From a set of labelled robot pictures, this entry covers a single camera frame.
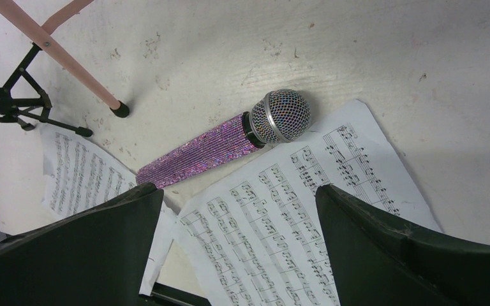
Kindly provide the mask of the pink music stand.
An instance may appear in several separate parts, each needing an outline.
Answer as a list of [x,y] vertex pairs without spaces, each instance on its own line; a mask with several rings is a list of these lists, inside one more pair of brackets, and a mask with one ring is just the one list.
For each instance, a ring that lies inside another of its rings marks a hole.
[[89,4],[90,1],[71,1],[50,16],[43,25],[34,21],[15,1],[0,1],[0,14],[108,105],[115,116],[125,118],[130,114],[129,107],[116,99],[52,37],[59,26]]

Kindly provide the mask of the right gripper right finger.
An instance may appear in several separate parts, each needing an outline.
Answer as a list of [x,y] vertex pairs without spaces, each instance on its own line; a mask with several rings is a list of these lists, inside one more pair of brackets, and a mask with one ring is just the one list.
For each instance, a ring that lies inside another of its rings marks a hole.
[[452,237],[333,186],[316,208],[342,305],[490,305],[490,245]]

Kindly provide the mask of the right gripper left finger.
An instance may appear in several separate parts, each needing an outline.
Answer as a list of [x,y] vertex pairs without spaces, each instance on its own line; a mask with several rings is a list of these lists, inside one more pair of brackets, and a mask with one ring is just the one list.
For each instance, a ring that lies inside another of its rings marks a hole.
[[164,192],[143,184],[0,241],[0,305],[144,305]]

